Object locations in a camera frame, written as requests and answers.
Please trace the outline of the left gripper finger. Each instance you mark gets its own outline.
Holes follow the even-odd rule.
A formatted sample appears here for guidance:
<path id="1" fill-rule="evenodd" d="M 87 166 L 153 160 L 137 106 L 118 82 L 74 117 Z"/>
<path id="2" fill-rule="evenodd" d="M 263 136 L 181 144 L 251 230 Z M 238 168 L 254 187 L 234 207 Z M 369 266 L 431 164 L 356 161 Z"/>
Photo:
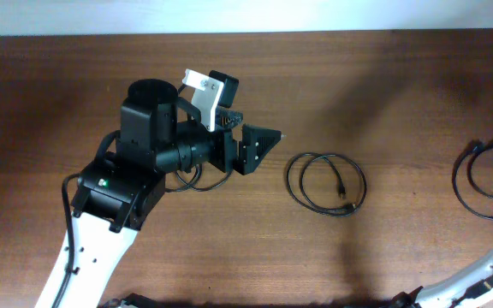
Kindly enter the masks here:
<path id="1" fill-rule="evenodd" d="M 216 108 L 215 123 L 217 130 L 233 129 L 243 122 L 243 114 L 240 111 L 226 109 L 218 106 Z"/>
<path id="2" fill-rule="evenodd" d="M 264 157 L 281 141 L 282 132 L 249 124 L 245 124 L 241 132 L 242 141 L 239 142 L 235 171 L 248 175 L 256 170 Z"/>

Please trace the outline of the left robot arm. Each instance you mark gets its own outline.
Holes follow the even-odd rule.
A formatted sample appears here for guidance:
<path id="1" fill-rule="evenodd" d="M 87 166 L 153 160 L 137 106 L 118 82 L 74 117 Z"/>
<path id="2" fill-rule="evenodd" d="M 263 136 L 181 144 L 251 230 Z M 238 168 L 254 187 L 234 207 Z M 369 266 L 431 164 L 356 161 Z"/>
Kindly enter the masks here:
<path id="1" fill-rule="evenodd" d="M 121 126 L 101 141 L 93 160 L 62 182 L 66 234 L 38 307 L 95 307 L 113 271 L 165 193 L 166 176 L 193 172 L 193 187 L 209 163 L 226 175 L 251 174 L 282 139 L 278 130 L 243 125 L 229 110 L 238 81 L 219 77 L 224 97 L 216 113 L 228 123 L 207 128 L 199 107 L 167 81 L 144 79 L 128 88 Z"/>

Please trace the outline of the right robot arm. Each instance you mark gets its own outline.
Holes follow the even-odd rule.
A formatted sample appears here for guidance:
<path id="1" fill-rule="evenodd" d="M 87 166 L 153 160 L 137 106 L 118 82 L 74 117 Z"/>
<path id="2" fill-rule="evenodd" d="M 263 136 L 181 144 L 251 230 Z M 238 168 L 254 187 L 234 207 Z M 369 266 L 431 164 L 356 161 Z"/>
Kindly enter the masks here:
<path id="1" fill-rule="evenodd" d="M 449 278 L 411 293 L 399 293 L 392 308 L 481 307 L 493 300 L 493 248 Z"/>

